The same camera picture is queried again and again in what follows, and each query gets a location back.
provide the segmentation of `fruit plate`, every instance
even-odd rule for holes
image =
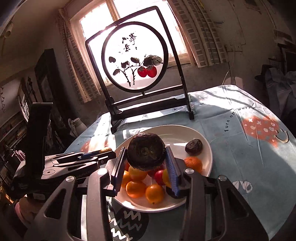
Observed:
[[[170,146],[174,157],[185,159],[189,155],[185,152],[186,144],[193,139],[200,139],[203,144],[202,152],[197,156],[203,165],[201,174],[208,177],[212,170],[213,155],[208,141],[202,134],[194,129],[179,125],[156,126],[143,132],[151,132],[157,134],[164,142],[165,146]],[[124,146],[128,147],[132,137],[125,140],[116,150],[118,156],[120,149]],[[148,186],[156,183],[150,176],[146,176],[143,182]],[[165,192],[164,200],[159,204],[150,204],[146,197],[130,198],[125,189],[121,189],[114,199],[122,206],[144,213],[159,213],[174,209],[186,202],[186,198],[174,199]]]

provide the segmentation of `light blue tablecloth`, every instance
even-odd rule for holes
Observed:
[[[104,146],[115,150],[125,139],[154,126],[191,127],[211,145],[211,177],[226,175],[272,238],[296,203],[295,138],[268,108],[234,85],[192,92],[189,97],[194,120],[189,120],[186,107],[179,107],[128,118],[112,135],[110,114],[106,113],[66,153]],[[108,211],[114,240],[122,241],[178,240],[184,215],[184,207],[148,215],[130,211],[111,200]]]

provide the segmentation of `dark round fruit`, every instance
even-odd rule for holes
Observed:
[[[151,171],[159,167],[164,159],[165,144],[154,133],[139,133],[128,145],[127,160],[133,168]]]
[[[182,194],[180,194],[179,196],[176,196],[175,193],[172,191],[172,189],[169,187],[166,187],[165,190],[166,190],[167,194],[170,195],[174,199],[181,199],[181,198],[185,197],[185,195],[182,195]]]
[[[191,156],[199,154],[202,151],[202,141],[200,139],[193,139],[187,143],[185,151]]]

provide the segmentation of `orange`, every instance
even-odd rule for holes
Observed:
[[[130,181],[126,185],[126,193],[131,198],[142,197],[145,194],[146,185],[141,181]]]
[[[122,177],[122,182],[121,182],[121,187],[125,188],[126,184],[128,184],[131,181],[131,176],[127,171],[124,171],[123,177]]]
[[[134,181],[142,181],[147,176],[147,172],[133,168],[132,166],[128,168],[128,172],[131,176],[131,179]]]
[[[165,197],[165,191],[162,186],[158,184],[152,184],[151,186],[147,187],[145,196],[149,203],[157,204],[162,202]]]
[[[201,173],[202,172],[202,161],[196,156],[189,156],[184,159],[187,167]]]
[[[164,184],[165,184],[167,187],[172,188],[172,186],[171,186],[171,184],[170,184],[170,178],[169,178],[169,176],[168,176],[168,170],[167,170],[167,169],[165,169],[165,170],[163,171],[163,182],[164,182]]]

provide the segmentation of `curtain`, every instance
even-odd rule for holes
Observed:
[[[68,70],[72,83],[80,103],[86,103],[100,95],[98,89],[99,82],[96,76],[90,74],[88,66],[83,60],[77,47],[77,43],[73,38],[70,21],[67,18],[67,12],[64,9],[59,9],[57,22],[64,43]]]
[[[216,28],[199,0],[168,0],[168,3],[198,67],[228,62]]]

